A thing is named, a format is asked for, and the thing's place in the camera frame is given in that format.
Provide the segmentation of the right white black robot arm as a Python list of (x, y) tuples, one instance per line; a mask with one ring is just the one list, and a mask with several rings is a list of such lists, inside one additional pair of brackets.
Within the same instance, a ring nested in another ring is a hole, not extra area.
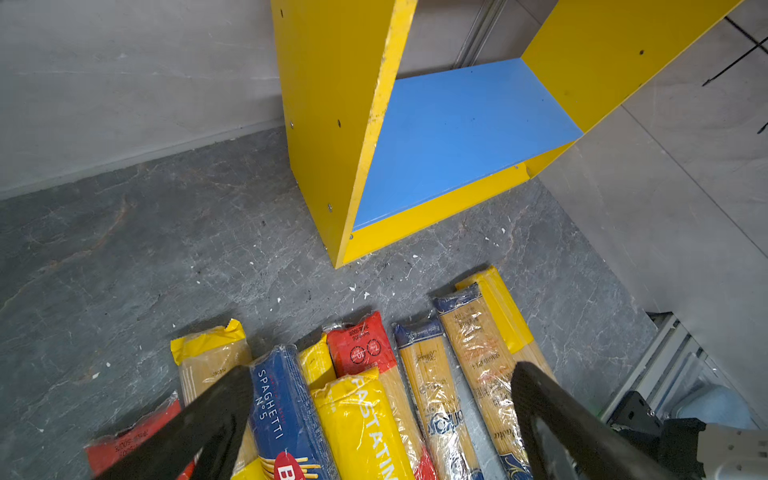
[(680, 479), (765, 479), (767, 432), (707, 424), (696, 418), (660, 420), (642, 395), (627, 392), (607, 425)]

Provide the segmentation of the dark blue end spaghetti bag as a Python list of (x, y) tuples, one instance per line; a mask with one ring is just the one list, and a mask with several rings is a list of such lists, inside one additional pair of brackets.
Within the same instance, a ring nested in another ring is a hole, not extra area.
[(533, 474), (511, 394), (516, 361), (473, 283), (433, 301), (484, 425), (509, 479)]

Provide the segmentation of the yellow end spaghetti bag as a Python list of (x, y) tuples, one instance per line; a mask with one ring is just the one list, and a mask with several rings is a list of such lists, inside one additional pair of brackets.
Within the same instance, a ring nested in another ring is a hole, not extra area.
[(479, 286), (491, 316), (513, 358), (516, 361), (534, 363), (552, 380), (557, 381), (498, 269), (490, 266), (474, 273), (456, 283), (455, 288), (461, 290), (472, 284)]

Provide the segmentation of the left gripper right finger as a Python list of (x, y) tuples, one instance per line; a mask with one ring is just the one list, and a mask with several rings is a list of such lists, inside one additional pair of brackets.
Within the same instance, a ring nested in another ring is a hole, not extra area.
[(674, 475), (600, 422), (537, 365), (519, 362), (511, 396), (535, 479), (672, 479)]

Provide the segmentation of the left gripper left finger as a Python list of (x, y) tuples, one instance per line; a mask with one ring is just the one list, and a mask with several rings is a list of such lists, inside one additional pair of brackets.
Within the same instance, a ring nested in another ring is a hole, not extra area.
[(236, 366), (101, 479), (176, 479), (196, 461), (194, 479), (229, 479), (253, 402), (249, 368)]

